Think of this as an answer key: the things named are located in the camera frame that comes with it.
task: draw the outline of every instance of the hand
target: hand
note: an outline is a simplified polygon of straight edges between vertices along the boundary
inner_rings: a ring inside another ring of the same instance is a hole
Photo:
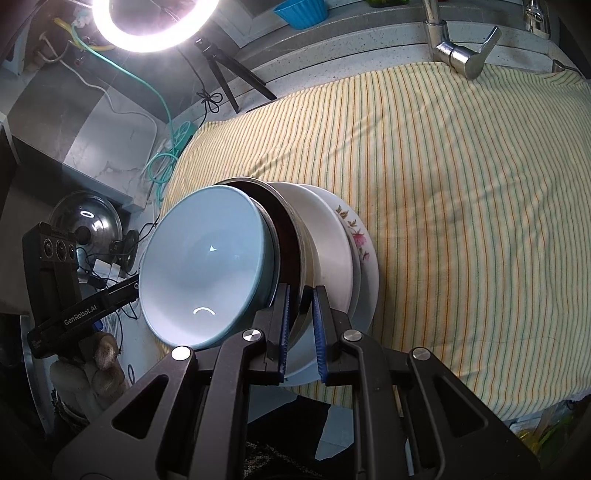
[[[110,333],[92,336],[94,359],[76,362],[60,357],[49,370],[61,400],[75,413],[93,421],[127,389],[117,354],[117,341]]]

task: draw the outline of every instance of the yellow striped fabric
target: yellow striped fabric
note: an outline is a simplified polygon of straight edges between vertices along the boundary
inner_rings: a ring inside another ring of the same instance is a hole
[[[591,387],[591,87],[577,74],[486,65],[468,82],[419,63],[294,93],[204,125],[163,213],[234,176],[350,204],[380,267],[371,334],[430,348],[502,419]]]

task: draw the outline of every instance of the blue basket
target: blue basket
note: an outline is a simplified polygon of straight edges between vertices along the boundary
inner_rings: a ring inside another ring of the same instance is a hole
[[[309,28],[329,16],[324,0],[287,0],[273,11],[296,30]]]

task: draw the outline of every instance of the chrome faucet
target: chrome faucet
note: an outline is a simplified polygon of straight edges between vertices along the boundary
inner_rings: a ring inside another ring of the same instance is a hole
[[[474,80],[484,68],[484,62],[501,37],[499,27],[492,29],[479,51],[456,45],[449,40],[447,23],[439,14],[437,0],[423,0],[425,5],[425,28],[431,58],[434,61],[442,61],[453,67],[460,75],[468,80]]]
[[[545,40],[550,38],[550,19],[545,0],[523,0],[523,18],[528,32]]]

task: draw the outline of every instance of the faucet handle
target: faucet handle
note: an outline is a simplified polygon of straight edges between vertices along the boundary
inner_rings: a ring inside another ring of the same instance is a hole
[[[449,53],[450,65],[468,80],[474,80],[482,72],[486,58],[490,55],[493,47],[501,38],[501,35],[502,32],[499,27],[493,28],[479,51],[456,46],[456,48]]]

